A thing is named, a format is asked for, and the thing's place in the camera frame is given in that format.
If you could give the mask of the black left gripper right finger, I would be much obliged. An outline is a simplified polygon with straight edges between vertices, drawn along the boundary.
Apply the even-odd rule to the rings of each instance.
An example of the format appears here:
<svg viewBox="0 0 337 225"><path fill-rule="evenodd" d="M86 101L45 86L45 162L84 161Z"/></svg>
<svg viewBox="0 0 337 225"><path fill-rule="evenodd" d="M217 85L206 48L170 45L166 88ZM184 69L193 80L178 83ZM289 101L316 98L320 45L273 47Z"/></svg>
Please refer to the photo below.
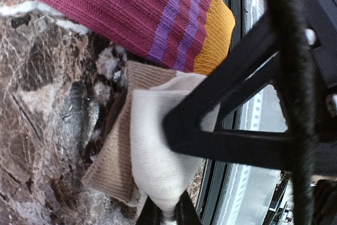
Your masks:
<svg viewBox="0 0 337 225"><path fill-rule="evenodd" d="M188 192L185 190L175 207L177 225L202 225Z"/></svg>

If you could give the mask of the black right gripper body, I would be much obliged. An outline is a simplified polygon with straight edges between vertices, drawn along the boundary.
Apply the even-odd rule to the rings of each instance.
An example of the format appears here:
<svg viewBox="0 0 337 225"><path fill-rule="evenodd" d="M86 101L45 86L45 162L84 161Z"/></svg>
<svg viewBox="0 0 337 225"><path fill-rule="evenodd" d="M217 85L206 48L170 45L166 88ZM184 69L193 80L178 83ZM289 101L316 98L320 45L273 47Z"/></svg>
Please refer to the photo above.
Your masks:
<svg viewBox="0 0 337 225"><path fill-rule="evenodd" d="M257 144L263 167L289 171L295 224L314 224L311 179L336 176L336 132L321 98L318 70L305 36L301 0L266 0L280 50L278 85L289 123L288 134L267 134Z"/></svg>

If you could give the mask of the maroon purple orange sock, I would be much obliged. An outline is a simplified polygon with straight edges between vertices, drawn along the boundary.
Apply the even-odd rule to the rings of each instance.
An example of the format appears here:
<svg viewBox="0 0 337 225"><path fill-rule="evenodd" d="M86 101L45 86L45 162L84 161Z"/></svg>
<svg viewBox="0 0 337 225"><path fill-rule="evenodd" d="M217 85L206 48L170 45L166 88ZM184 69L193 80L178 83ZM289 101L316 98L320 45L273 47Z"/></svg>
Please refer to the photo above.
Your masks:
<svg viewBox="0 0 337 225"><path fill-rule="evenodd" d="M208 75L227 57L235 18L223 0L39 0L131 53Z"/></svg>

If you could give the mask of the brown and white sock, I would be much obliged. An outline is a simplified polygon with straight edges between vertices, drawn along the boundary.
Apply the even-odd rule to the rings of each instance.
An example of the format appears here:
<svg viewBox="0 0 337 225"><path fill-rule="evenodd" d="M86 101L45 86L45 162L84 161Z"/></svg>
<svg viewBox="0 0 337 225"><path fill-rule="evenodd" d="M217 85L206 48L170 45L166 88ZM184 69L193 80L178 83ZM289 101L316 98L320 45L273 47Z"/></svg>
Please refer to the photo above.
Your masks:
<svg viewBox="0 0 337 225"><path fill-rule="evenodd" d="M150 198L171 218L202 159L171 151L162 120L205 76L133 61L125 72L127 90L115 107L118 116L83 183L139 209Z"/></svg>

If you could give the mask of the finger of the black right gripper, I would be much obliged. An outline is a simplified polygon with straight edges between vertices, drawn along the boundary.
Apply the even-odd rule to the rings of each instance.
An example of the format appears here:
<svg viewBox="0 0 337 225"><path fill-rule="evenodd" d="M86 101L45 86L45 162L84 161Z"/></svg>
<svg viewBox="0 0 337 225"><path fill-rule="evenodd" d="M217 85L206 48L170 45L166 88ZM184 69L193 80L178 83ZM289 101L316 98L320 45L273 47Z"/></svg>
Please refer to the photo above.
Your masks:
<svg viewBox="0 0 337 225"><path fill-rule="evenodd" d="M213 132L203 131L201 121L205 119L207 113L220 105L223 94L229 94L226 86L220 83L222 80L233 80L233 90L237 92L236 101L242 104L266 85L275 83L288 123L277 82L281 75L280 50L268 14L262 16L235 49L238 56L235 57L234 64L228 64L226 59L164 118L164 133L173 151L208 158L206 153L212 146L209 136ZM283 133L258 131L257 144L267 134Z"/></svg>

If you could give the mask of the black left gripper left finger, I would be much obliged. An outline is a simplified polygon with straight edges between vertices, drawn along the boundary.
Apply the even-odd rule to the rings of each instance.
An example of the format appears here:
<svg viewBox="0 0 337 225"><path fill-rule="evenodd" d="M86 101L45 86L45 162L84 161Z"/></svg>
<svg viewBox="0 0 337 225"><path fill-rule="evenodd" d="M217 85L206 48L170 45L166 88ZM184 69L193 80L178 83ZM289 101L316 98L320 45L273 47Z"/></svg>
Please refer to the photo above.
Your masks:
<svg viewBox="0 0 337 225"><path fill-rule="evenodd" d="M147 198L136 225L161 225L162 210L150 199Z"/></svg>

